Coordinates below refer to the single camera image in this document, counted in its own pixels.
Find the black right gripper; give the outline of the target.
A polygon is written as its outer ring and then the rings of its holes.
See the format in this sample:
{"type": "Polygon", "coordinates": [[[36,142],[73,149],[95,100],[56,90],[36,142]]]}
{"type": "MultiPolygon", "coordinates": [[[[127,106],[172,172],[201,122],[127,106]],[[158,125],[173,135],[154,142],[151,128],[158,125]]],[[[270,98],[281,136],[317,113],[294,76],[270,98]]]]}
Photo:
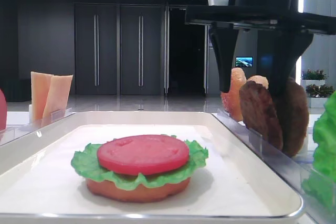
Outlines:
{"type": "Polygon", "coordinates": [[[238,37],[238,30],[233,27],[299,32],[275,32],[270,73],[272,96],[280,96],[284,92],[287,79],[298,58],[312,43],[313,34],[335,35],[334,17],[300,13],[291,6],[291,2],[292,0],[228,0],[227,4],[189,5],[186,8],[187,24],[211,25],[209,36],[216,57],[220,91],[230,90],[238,37]]]}

